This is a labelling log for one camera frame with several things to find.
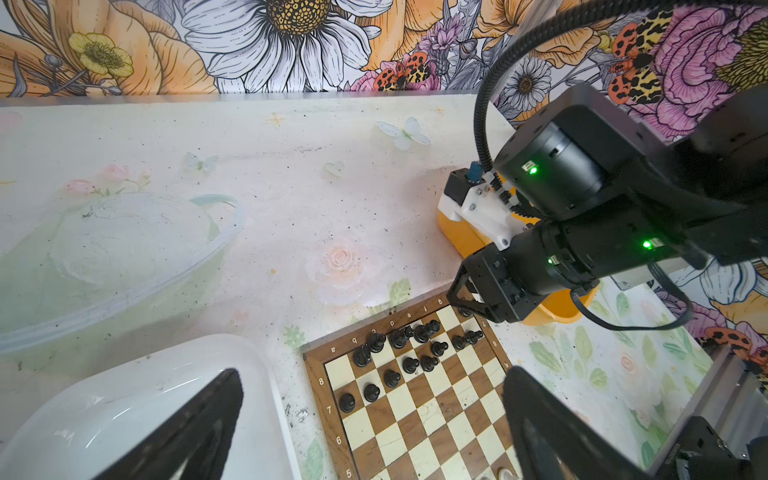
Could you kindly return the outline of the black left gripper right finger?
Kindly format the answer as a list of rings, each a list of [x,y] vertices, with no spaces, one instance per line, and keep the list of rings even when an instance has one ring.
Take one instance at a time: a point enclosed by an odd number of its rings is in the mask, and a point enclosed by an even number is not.
[[[647,479],[524,368],[509,369],[502,403],[525,479]]]

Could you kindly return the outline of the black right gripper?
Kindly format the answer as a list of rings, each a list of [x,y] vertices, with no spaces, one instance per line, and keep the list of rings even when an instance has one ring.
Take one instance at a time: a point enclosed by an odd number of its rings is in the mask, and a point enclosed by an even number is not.
[[[549,272],[539,259],[518,247],[487,245],[461,262],[447,298],[494,323],[522,322],[549,294]]]

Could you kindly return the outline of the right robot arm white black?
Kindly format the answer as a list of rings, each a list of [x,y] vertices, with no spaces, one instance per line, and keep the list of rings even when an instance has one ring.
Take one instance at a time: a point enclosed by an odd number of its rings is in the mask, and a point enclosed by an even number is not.
[[[525,320],[549,295],[575,306],[602,278],[680,258],[703,269],[767,253],[767,89],[740,92],[672,144],[586,84],[520,127],[491,169],[537,223],[503,226],[448,290],[463,312]]]

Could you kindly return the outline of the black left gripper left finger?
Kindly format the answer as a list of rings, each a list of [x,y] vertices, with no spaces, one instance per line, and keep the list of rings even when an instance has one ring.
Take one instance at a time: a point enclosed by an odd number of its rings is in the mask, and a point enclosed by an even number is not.
[[[240,375],[220,372],[98,479],[220,479],[243,403]]]

